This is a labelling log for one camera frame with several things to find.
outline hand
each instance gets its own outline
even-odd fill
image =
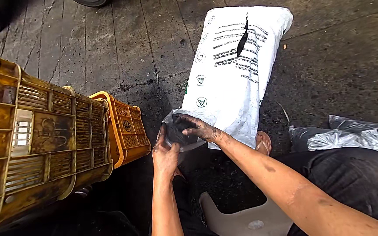
[[[163,123],[157,135],[157,141],[152,149],[152,160],[154,164],[154,175],[172,180],[174,170],[177,168],[177,156],[179,154],[180,144],[173,143],[171,147],[169,147],[165,143],[166,128],[166,124]]]
[[[196,127],[183,130],[182,133],[184,135],[196,135],[207,142],[217,142],[224,133],[216,127],[210,126],[208,123],[191,115],[180,115],[177,117],[175,123],[180,123],[182,121],[190,122],[194,127]]]

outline white stool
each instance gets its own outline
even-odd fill
[[[207,192],[199,203],[208,228],[219,236],[286,236],[292,220],[267,197],[265,204],[233,214],[221,213]]]

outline yellow crate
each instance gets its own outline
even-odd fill
[[[110,156],[115,168],[150,153],[151,144],[145,134],[139,107],[119,102],[104,91],[89,97],[104,99],[109,105]]]
[[[0,224],[110,176],[107,110],[0,59]]]

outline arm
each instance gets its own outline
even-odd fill
[[[183,134],[216,143],[308,235],[378,235],[378,220],[334,200],[290,167],[199,119],[179,118],[197,127]]]
[[[169,147],[164,143],[166,125],[163,124],[152,149],[154,180],[152,189],[152,232],[153,236],[183,235],[173,193],[173,173],[177,168],[180,145]]]

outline leg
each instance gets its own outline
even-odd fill
[[[349,147],[290,153],[276,159],[337,201],[378,220],[377,151]],[[306,234],[293,225],[288,235]]]
[[[176,175],[174,177],[173,191],[185,236],[217,236],[216,233],[202,224],[201,219],[192,215],[189,203],[189,185],[182,176]]]

